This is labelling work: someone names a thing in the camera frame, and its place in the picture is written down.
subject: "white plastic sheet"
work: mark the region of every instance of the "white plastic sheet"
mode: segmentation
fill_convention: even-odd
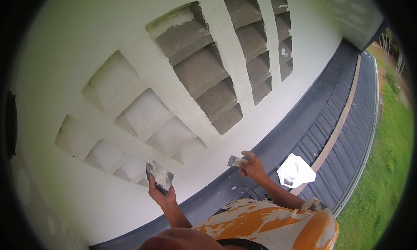
[[[296,188],[303,183],[313,182],[316,180],[316,173],[300,157],[289,154],[288,158],[276,171],[278,173],[281,185]]]

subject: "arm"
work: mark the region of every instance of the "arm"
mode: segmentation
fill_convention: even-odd
[[[275,184],[265,173],[261,161],[253,152],[245,150],[242,151],[242,154],[249,158],[249,164],[242,164],[239,168],[243,177],[249,176],[253,179],[257,185],[268,193],[277,205],[290,209],[301,208],[305,201]]]
[[[155,179],[151,175],[149,181],[149,195],[155,200],[155,202],[161,207],[164,212],[166,219],[168,219],[169,225],[174,227],[185,227],[191,228],[192,225],[185,217],[184,213],[181,211],[180,206],[178,206],[174,187],[171,185],[168,191],[168,195],[162,194],[155,187]]]

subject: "wooden trim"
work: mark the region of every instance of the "wooden trim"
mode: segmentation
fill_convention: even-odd
[[[333,132],[331,133],[330,139],[327,141],[326,145],[324,146],[323,150],[321,151],[320,155],[316,158],[316,161],[311,165],[311,168],[314,172],[320,169],[321,165],[326,160],[327,156],[329,155],[331,149],[333,148],[334,144],[336,143],[337,138],[343,128],[344,122],[346,121],[347,114],[349,113],[350,107],[352,106],[353,97],[355,96],[356,86],[358,84],[358,77],[359,77],[359,69],[361,65],[361,55],[358,55],[358,61],[356,63],[356,70],[355,75],[353,77],[352,87],[350,88],[349,97],[347,98],[346,105],[343,108],[343,111],[340,115],[340,118],[334,128]],[[290,191],[293,195],[298,195],[305,187],[307,183],[301,184],[300,186],[292,189]]]

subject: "hand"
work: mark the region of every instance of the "hand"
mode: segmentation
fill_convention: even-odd
[[[161,191],[159,191],[159,189],[155,187],[155,178],[152,175],[149,181],[149,195],[162,208],[162,210],[169,208],[172,205],[177,205],[173,185],[171,184],[168,194],[164,195]]]
[[[263,170],[261,161],[253,152],[244,150],[241,153],[249,158],[249,163],[243,163],[239,167],[242,177],[249,176],[258,185],[261,185],[265,180],[269,179]]]

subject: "grass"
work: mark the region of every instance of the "grass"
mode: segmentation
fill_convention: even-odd
[[[377,59],[377,54],[368,50]],[[413,115],[383,83],[383,110],[367,166],[352,198],[337,217],[335,249],[372,249],[398,206],[413,145]]]

